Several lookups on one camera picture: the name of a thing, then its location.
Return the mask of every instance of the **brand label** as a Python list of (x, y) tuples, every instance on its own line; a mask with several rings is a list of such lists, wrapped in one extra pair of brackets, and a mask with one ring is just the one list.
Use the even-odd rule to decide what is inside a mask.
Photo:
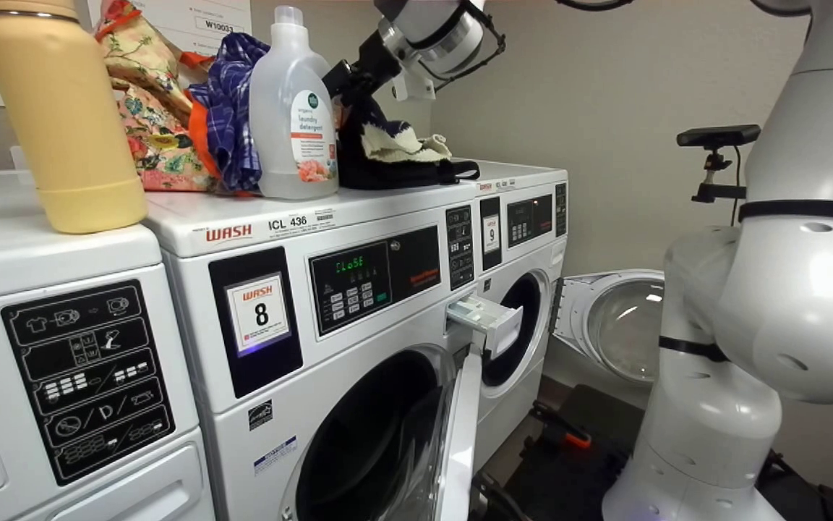
[(328, 103), (299, 91), (292, 103), (292, 158), (299, 184), (336, 181), (336, 134)]
[(237, 237), (250, 237), (250, 226), (204, 230), (204, 244), (221, 244), (221, 242), (237, 242)]

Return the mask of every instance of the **detergent bottle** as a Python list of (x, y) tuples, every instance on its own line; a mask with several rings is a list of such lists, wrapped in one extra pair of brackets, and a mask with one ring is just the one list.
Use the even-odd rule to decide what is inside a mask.
[(276, 6), (270, 50), (247, 78), (247, 132), (262, 162), (262, 197), (314, 201), (337, 188), (323, 72), (327, 61), (308, 50), (299, 10)]
[(54, 233), (137, 224), (145, 188), (75, 0), (0, 0), (0, 95)]

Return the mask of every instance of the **appliance top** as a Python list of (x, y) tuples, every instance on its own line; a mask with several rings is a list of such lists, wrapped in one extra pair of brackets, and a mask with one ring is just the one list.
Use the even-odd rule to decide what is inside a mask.
[(26, 172), (0, 172), (0, 295), (159, 263), (145, 226), (58, 236)]
[(567, 184), (567, 172), (547, 166), (480, 162), (477, 197)]
[(470, 204), (477, 194), (567, 181), (557, 169), (480, 162), (477, 184), (399, 192), (340, 188), (323, 201), (229, 201), (207, 194), (146, 194), (146, 226), (162, 250), (189, 257), (308, 233), (385, 220), (395, 215)]

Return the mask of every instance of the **white plastic bottle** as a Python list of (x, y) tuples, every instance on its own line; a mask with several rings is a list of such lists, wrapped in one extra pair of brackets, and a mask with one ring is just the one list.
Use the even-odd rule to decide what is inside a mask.
[(276, 6), (270, 50), (247, 82), (247, 127), (262, 162), (260, 192), (269, 201), (314, 201), (337, 188), (323, 72), (327, 61), (308, 50), (299, 10)]

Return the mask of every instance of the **control panel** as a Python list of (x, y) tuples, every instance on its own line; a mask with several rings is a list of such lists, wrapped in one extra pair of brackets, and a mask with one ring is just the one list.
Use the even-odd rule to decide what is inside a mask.
[(506, 207), (508, 246), (550, 236), (555, 226), (552, 194)]
[(473, 282), (470, 207), (444, 213), (450, 291)]
[(321, 336), (438, 283), (437, 230), (308, 262)]
[(6, 307), (3, 321), (58, 485), (174, 431), (137, 282)]
[(500, 197), (480, 201), (480, 262), (483, 269), (490, 269), (502, 262), (502, 246), (500, 246)]

